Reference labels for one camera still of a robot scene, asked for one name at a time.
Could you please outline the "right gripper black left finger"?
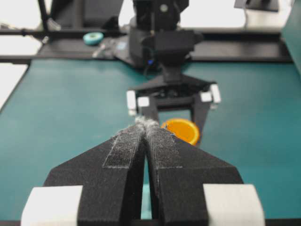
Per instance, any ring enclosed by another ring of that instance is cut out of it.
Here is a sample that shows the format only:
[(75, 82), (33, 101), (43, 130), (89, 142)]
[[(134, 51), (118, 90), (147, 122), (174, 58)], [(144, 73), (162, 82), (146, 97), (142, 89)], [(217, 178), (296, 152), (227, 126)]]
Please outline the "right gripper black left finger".
[(54, 167), (32, 189), (22, 224), (126, 224), (138, 219), (144, 169), (142, 123)]

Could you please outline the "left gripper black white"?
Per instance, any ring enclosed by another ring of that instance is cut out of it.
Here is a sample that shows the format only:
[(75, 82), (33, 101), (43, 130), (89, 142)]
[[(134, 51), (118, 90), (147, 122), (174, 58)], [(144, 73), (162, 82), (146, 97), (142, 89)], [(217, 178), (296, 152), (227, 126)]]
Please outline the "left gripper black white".
[(159, 128), (158, 108), (155, 98), (163, 107), (167, 103), (180, 105), (192, 96), (190, 116), (199, 130), (199, 139), (195, 144), (199, 147), (208, 114), (208, 102), (219, 104), (222, 101), (216, 82), (208, 82), (184, 75), (181, 81), (165, 82), (162, 75), (149, 80), (126, 92), (127, 108), (130, 116), (137, 117), (137, 126), (144, 129)]

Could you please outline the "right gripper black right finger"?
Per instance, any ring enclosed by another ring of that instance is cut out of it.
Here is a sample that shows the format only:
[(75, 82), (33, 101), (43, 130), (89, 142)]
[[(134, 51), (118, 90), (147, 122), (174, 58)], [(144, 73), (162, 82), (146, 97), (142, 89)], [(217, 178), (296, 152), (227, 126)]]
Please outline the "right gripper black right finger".
[(264, 224), (255, 187), (237, 168), (144, 123), (152, 217), (162, 224)]

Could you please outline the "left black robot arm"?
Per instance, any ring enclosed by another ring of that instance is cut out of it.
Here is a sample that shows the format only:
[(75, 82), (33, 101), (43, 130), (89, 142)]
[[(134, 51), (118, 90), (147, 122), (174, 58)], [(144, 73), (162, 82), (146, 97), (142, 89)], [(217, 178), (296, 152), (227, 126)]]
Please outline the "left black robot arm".
[(159, 69), (155, 78), (127, 93), (128, 113), (141, 114), (155, 121), (160, 111), (189, 110), (190, 120), (175, 118), (163, 123), (163, 128), (192, 145), (198, 145), (209, 109), (221, 102), (219, 87), (182, 73), (182, 66), (203, 40), (203, 35), (179, 27), (187, 0), (135, 0), (135, 15), (130, 20), (128, 34), (119, 38), (114, 56), (134, 68)]

